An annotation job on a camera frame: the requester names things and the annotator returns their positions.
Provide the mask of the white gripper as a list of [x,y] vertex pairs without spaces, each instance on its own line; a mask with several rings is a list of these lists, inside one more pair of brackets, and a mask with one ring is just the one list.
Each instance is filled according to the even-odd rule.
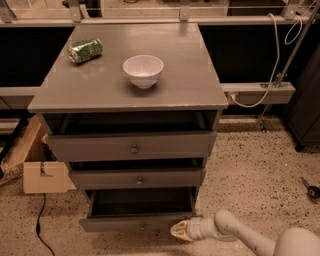
[[204,240],[213,238],[216,234],[216,226],[213,218],[193,217],[190,220],[182,220],[171,227],[172,230],[186,230],[185,232],[172,231],[171,234],[181,240]]

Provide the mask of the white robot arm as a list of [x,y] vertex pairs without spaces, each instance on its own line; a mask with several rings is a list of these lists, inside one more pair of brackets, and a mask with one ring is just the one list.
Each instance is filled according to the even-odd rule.
[[283,231],[276,241],[251,229],[230,211],[221,209],[213,217],[192,217],[171,227],[170,233],[185,241],[240,240],[256,256],[320,256],[320,237],[303,228]]

